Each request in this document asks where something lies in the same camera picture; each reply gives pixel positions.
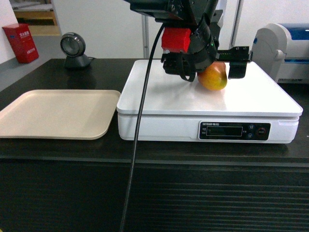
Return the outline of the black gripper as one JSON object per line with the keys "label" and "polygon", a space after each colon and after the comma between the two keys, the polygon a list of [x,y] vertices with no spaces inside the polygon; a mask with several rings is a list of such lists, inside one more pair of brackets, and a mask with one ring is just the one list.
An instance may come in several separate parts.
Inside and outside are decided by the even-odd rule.
{"label": "black gripper", "polygon": [[178,75],[184,81],[193,82],[196,73],[203,72],[215,59],[229,63],[228,79],[245,77],[247,64],[253,53],[249,46],[236,46],[228,50],[218,50],[210,30],[209,18],[204,14],[196,28],[191,30],[187,53],[172,53],[164,50],[161,57],[165,73]]}

